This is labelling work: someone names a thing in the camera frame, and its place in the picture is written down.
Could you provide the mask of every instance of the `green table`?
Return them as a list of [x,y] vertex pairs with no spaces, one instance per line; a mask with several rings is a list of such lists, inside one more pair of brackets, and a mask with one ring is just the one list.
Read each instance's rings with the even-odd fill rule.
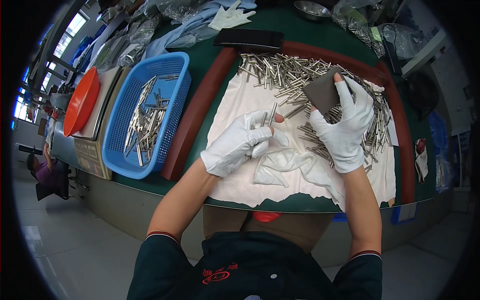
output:
[[[301,42],[317,47],[322,47],[332,50],[357,60],[363,61],[368,65],[374,66],[378,62],[373,50],[368,48],[353,34],[344,31],[331,21],[324,23],[312,23],[301,19],[295,14],[292,7],[277,7],[273,9],[257,10],[257,14],[250,19],[252,23],[239,26],[240,28],[265,29],[281,31],[285,34],[285,40]],[[155,33],[152,40],[163,36],[168,31],[176,28],[178,25],[168,25]],[[204,75],[212,65],[213,61],[221,51],[220,47],[212,46],[212,40],[202,41],[191,48],[177,48],[169,49],[173,51],[184,51],[190,56],[189,72],[192,76],[192,83],[185,101],[185,108],[191,100],[193,94],[197,90]],[[184,172],[192,165],[192,163],[200,156],[200,152],[205,149],[207,143],[207,134],[212,125],[213,118],[220,101],[225,93],[229,80],[236,74],[237,67],[234,64],[226,76],[220,90],[218,91],[206,117],[198,132],[193,147],[190,151]],[[403,79],[400,76],[393,75],[397,84],[398,91],[405,101],[405,92],[402,88],[401,82]],[[414,148],[415,140],[419,138],[427,139],[427,152],[430,157],[428,168],[429,175],[425,179],[425,183],[417,183],[415,186],[415,201],[422,201],[433,198],[435,190],[435,163],[433,159],[433,144],[432,135],[430,132],[430,125],[428,120],[418,121],[415,112],[408,106],[404,105],[405,113],[407,115],[408,124],[410,127],[410,134],[412,138],[412,149]],[[400,159],[397,149],[395,149],[395,173],[396,173],[396,200],[395,205],[401,204],[400,199]],[[112,180],[119,184],[133,187],[139,190],[165,195],[175,185],[175,181],[166,180],[159,176],[158,172],[150,174],[143,180],[134,180],[124,177],[119,174],[113,174]],[[238,209],[251,209],[244,204],[236,204],[232,202],[218,201],[212,198],[207,198],[206,204],[232,207]],[[388,207],[387,203],[382,203],[383,207]],[[276,203],[269,199],[256,207],[255,210],[261,211],[278,211],[278,212],[339,212],[338,206],[334,205],[330,199],[320,197],[320,199],[313,199],[306,194],[291,195],[287,199]]]

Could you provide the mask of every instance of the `black smartphone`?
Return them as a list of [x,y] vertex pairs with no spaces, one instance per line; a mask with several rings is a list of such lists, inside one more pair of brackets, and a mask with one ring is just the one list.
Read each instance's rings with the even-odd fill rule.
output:
[[239,48],[242,51],[277,52],[282,48],[283,33],[269,30],[245,28],[223,28],[215,40],[214,46]]

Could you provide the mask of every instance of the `hand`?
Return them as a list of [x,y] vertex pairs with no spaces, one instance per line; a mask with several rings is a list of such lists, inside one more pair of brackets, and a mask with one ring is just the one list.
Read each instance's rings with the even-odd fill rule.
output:
[[[267,109],[236,117],[210,147],[200,153],[208,173],[225,177],[243,164],[248,155],[254,158],[263,155],[268,149],[269,138],[275,139],[283,147],[288,146],[288,138],[281,131],[271,126],[260,127],[264,112],[269,120],[271,111]],[[275,122],[284,120],[275,114]]]
[[373,118],[373,99],[353,79],[337,73],[334,75],[335,86],[342,105],[342,120],[329,124],[316,107],[312,106],[310,124],[317,131],[317,136],[325,144],[339,173],[348,173],[363,165],[361,136],[368,129]]

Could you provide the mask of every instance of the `blue storage bin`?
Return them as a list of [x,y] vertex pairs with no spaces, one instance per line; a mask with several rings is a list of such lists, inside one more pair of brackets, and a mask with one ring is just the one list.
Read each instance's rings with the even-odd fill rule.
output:
[[[173,135],[177,130],[180,114],[187,97],[192,78],[187,67],[190,57],[185,52],[158,55],[139,62],[127,75],[108,120],[102,145],[102,158],[105,166],[112,171],[133,179],[143,179],[152,171],[160,171],[165,162]],[[138,162],[135,151],[127,157],[123,151],[127,129],[133,111],[138,103],[142,86],[153,76],[180,74],[178,79],[166,81],[157,79],[146,104],[154,104],[153,93],[160,89],[163,99],[170,99],[160,127],[151,162],[143,167]]]

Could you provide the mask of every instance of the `black cable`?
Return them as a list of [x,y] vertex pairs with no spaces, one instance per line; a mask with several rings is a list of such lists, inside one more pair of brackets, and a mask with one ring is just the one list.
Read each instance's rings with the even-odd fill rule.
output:
[[393,46],[395,47],[395,53],[396,53],[396,44],[395,44],[395,41],[396,41],[396,29],[393,25],[391,24],[385,24],[385,26],[382,28],[382,34],[384,35],[384,39],[386,40],[386,37],[385,37],[385,27],[387,26],[390,26],[391,28],[393,28],[393,31],[395,31],[395,37],[393,39]]

